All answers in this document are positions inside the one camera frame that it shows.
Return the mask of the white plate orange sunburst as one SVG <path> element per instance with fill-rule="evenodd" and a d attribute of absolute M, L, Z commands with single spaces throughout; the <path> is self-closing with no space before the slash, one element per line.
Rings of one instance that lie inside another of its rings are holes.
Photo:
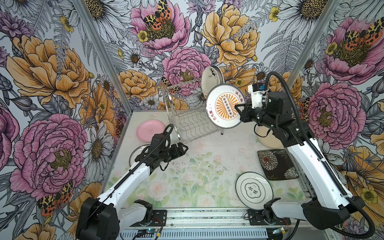
<path fill-rule="evenodd" d="M 235 105 L 245 104 L 243 92 L 234 85 L 222 84 L 208 94 L 206 112 L 209 120 L 217 127 L 231 129 L 241 122 Z"/>

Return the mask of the cream plate floral pattern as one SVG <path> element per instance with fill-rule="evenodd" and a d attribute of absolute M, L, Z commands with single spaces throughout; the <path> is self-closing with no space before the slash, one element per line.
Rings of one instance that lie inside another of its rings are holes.
<path fill-rule="evenodd" d="M 208 97 L 209 92 L 224 83 L 224 76 L 220 68 L 217 66 L 209 66 L 205 68 L 201 77 L 201 88 L 203 96 Z"/>

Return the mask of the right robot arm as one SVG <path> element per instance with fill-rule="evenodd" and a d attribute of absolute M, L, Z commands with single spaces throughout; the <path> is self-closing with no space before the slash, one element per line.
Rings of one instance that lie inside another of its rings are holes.
<path fill-rule="evenodd" d="M 371 218 L 364 211 L 365 203 L 344 187 L 336 172 L 321 153 L 315 135 L 301 120 L 290 92 L 256 92 L 250 104 L 235 105 L 243 123 L 255 122 L 273 132 L 286 151 L 294 157 L 316 196 L 304 201 L 284 201 L 275 198 L 264 205 L 265 220 L 279 218 L 307 221 L 319 230 L 335 230 L 353 213 L 360 213 L 370 228 Z"/>

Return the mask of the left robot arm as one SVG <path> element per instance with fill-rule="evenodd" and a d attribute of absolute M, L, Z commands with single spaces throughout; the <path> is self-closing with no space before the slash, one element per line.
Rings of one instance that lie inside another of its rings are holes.
<path fill-rule="evenodd" d="M 112 187 L 96 198 L 87 198 L 82 206 L 76 228 L 77 240 L 115 240 L 120 232 L 135 224 L 148 224 L 152 219 L 152 204 L 136 200 L 129 208 L 123 205 L 135 189 L 161 163 L 169 163 L 186 154 L 183 143 L 171 143 L 172 124 L 152 137 L 135 159 L 135 163 Z"/>

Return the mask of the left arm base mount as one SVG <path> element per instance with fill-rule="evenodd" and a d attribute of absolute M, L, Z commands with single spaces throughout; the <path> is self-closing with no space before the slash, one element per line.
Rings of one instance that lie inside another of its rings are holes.
<path fill-rule="evenodd" d="M 153 210 L 149 219 L 135 223 L 132 227 L 165 227 L 167 223 L 167 210 Z"/>

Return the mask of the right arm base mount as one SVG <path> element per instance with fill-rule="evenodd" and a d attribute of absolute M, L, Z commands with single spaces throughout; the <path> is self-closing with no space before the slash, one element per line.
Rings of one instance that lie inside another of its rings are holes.
<path fill-rule="evenodd" d="M 289 218 L 277 218 L 274 214 L 265 213 L 263 210 L 248 209 L 243 219 L 249 221 L 251 226 L 291 225 Z"/>

